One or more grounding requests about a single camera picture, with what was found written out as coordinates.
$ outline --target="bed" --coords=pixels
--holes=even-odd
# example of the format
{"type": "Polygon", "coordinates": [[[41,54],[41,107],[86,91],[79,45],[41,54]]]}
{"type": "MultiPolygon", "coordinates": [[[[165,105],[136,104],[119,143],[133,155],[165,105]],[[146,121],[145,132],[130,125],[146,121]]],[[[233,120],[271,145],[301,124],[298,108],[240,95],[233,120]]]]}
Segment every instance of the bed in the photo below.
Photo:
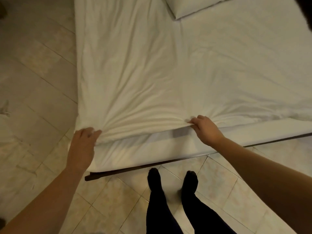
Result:
{"type": "Polygon", "coordinates": [[[214,153],[186,122],[198,114],[243,146],[312,132],[312,36],[294,0],[178,20],[165,0],[75,0],[75,14],[76,129],[103,130],[86,180],[214,153]]]}

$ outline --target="person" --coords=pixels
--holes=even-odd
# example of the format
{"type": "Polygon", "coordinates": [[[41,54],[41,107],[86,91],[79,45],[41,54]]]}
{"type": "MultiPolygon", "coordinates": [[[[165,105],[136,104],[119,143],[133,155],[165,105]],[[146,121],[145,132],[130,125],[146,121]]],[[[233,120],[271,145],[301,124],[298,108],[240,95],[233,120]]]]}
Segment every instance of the person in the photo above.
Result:
{"type": "MultiPolygon", "coordinates": [[[[250,188],[298,234],[312,230],[312,177],[270,161],[227,139],[207,117],[190,123],[199,139],[219,152],[250,188]]],[[[76,131],[65,169],[0,234],[56,234],[64,222],[73,195],[94,156],[101,131],[76,131]]],[[[146,215],[147,234],[182,233],[169,211],[156,169],[148,174],[151,189],[146,215]]],[[[213,210],[196,196],[198,180],[188,171],[182,185],[182,205],[195,233],[235,233],[213,210]]]]}

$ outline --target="black pants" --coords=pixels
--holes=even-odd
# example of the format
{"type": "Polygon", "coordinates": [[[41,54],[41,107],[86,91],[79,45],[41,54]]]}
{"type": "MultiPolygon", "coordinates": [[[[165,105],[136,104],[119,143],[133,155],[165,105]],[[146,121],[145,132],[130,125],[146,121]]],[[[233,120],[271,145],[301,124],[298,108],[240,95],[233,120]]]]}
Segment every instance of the black pants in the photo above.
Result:
{"type": "MultiPolygon", "coordinates": [[[[186,216],[195,230],[195,234],[236,234],[215,211],[202,203],[195,194],[182,198],[182,205],[186,216]]],[[[146,233],[183,234],[179,224],[169,210],[163,193],[151,192],[146,214],[146,233]]]]}

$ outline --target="person's right arm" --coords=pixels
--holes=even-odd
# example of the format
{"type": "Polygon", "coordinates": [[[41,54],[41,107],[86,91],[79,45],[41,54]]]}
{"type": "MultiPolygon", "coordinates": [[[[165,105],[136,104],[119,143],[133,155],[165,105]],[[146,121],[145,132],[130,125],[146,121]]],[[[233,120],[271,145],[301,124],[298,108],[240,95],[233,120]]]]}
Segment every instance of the person's right arm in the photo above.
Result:
{"type": "Polygon", "coordinates": [[[191,127],[199,139],[219,152],[260,199],[295,232],[312,232],[312,177],[225,138],[207,117],[199,115],[189,123],[194,124],[191,127]]]}

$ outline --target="white pillow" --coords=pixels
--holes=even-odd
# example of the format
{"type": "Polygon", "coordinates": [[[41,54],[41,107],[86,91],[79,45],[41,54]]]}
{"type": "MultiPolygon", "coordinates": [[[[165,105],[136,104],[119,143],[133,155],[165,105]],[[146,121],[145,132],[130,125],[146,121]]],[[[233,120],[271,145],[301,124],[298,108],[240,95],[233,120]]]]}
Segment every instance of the white pillow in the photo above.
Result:
{"type": "Polygon", "coordinates": [[[166,0],[176,19],[224,0],[166,0]]]}

